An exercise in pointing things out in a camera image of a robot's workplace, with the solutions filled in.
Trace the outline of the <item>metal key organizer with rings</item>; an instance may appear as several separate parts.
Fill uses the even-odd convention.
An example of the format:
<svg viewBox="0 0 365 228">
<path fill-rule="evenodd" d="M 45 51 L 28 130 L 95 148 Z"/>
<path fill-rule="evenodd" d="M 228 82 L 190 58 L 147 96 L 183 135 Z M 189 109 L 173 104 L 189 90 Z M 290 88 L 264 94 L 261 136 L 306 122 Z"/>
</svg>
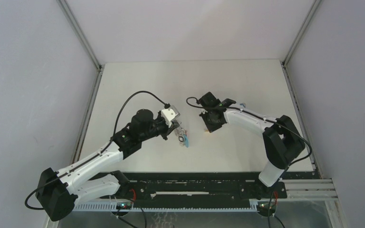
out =
<svg viewBox="0 0 365 228">
<path fill-rule="evenodd" d="M 178 141 L 182 147 L 189 147 L 188 131 L 182 127 L 181 122 L 177 122 L 178 127 L 174 129 L 175 135 L 178 137 Z"/>
</svg>

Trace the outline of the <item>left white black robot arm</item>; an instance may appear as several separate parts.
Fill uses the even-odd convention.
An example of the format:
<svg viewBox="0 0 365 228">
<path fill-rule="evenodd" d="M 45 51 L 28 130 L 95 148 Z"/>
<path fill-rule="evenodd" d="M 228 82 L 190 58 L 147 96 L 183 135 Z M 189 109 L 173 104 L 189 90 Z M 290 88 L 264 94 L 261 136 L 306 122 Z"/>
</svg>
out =
<svg viewBox="0 0 365 228">
<path fill-rule="evenodd" d="M 144 141 L 157 136 L 167 140 L 168 135 L 179 126 L 179 115 L 174 106 L 159 111 L 157 118 L 150 110 L 138 110 L 131 122 L 97 151 L 58 171 L 52 168 L 44 170 L 35 196 L 50 220 L 59 221 L 70 214 L 75 206 L 102 196 L 126 197 L 130 186 L 120 172 L 95 180 L 92 178 L 141 149 Z"/>
</svg>

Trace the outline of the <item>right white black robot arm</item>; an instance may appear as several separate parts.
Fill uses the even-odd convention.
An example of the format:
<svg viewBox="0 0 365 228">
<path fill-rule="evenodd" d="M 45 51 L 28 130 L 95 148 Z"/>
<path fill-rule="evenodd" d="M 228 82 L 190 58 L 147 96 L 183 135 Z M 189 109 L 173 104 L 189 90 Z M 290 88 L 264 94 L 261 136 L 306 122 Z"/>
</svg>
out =
<svg viewBox="0 0 365 228">
<path fill-rule="evenodd" d="M 230 124 L 261 137 L 268 161 L 255 187 L 260 197 L 269 197 L 275 190 L 274 184 L 306 147 L 291 118 L 256 114 L 231 99 L 201 98 L 196 103 L 204 109 L 200 117 L 209 132 Z"/>
</svg>

